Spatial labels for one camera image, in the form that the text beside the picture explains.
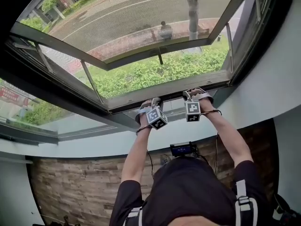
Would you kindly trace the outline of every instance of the forearm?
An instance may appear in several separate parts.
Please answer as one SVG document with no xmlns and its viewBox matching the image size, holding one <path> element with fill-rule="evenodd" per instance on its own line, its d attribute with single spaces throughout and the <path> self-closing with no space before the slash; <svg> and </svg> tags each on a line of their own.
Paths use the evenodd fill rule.
<svg viewBox="0 0 301 226">
<path fill-rule="evenodd" d="M 151 130 L 149 128 L 141 130 L 127 155 L 121 175 L 121 181 L 134 180 L 140 183 L 144 169 L 147 142 Z"/>
<path fill-rule="evenodd" d="M 209 113 L 207 118 L 218 131 L 221 140 L 234 161 L 235 167 L 242 161 L 252 160 L 249 146 L 240 133 L 218 112 Z"/>
</svg>

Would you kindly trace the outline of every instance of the black t-shirt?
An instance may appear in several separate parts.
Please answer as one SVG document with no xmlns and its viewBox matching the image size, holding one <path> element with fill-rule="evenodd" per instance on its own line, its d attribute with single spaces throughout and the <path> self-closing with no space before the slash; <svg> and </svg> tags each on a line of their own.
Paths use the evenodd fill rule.
<svg viewBox="0 0 301 226">
<path fill-rule="evenodd" d="M 268 225 L 269 207 L 255 165 L 243 161 L 234 172 L 234 181 L 246 181 L 247 196 L 258 204 L 257 225 Z M 222 184 L 204 161 L 180 157 L 155 173 L 154 184 L 145 202 L 140 184 L 120 184 L 110 226 L 122 226 L 132 208 L 143 206 L 143 226 L 167 226 L 184 216 L 203 216 L 219 225 L 235 225 L 236 187 Z"/>
</svg>

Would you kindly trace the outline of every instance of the black sleeve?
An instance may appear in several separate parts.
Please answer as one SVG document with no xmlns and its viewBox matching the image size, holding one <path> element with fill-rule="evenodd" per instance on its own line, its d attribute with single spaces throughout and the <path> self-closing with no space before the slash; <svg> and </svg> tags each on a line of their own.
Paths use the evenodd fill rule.
<svg viewBox="0 0 301 226">
<path fill-rule="evenodd" d="M 271 219 L 271 210 L 254 162 L 242 161 L 236 166 L 234 170 L 234 181 L 238 182 L 240 180 L 246 181 L 246 195 L 254 198 L 257 202 L 257 226 L 268 225 Z"/>
<path fill-rule="evenodd" d="M 120 184 L 109 226 L 122 226 L 133 208 L 143 204 L 140 183 L 127 180 Z"/>
</svg>

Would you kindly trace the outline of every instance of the hand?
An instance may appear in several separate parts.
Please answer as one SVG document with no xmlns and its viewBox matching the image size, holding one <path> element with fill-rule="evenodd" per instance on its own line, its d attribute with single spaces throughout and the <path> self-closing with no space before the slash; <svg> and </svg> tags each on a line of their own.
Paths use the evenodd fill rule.
<svg viewBox="0 0 301 226">
<path fill-rule="evenodd" d="M 199 91 L 200 94 L 203 93 L 203 91 L 201 91 L 200 89 L 193 89 L 191 91 L 189 91 L 188 93 L 194 92 L 194 91 Z M 208 98 L 203 98 L 199 100 L 199 105 L 201 107 L 201 112 L 208 112 L 211 110 L 214 110 L 215 108 L 212 106 L 210 100 Z"/>
<path fill-rule="evenodd" d="M 149 102 L 151 102 L 151 100 L 147 100 L 147 101 L 143 102 L 142 105 L 146 104 L 146 103 L 149 103 Z M 143 127 L 143 126 L 147 126 L 149 123 L 147 121 L 146 113 L 142 113 L 139 116 L 140 116 L 140 124 L 141 124 L 140 128 Z"/>
</svg>

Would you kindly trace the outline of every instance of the person's right arm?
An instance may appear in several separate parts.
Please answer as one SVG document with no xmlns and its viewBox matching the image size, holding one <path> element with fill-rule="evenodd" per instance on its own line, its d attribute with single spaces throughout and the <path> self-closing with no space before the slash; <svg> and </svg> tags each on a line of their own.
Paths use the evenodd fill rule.
<svg viewBox="0 0 301 226">
<path fill-rule="evenodd" d="M 207 98 L 199 101 L 202 112 L 214 110 Z M 208 113 L 206 117 L 218 131 L 221 140 L 234 161 L 236 167 L 242 161 L 253 161 L 249 146 L 240 133 L 219 112 Z"/>
</svg>

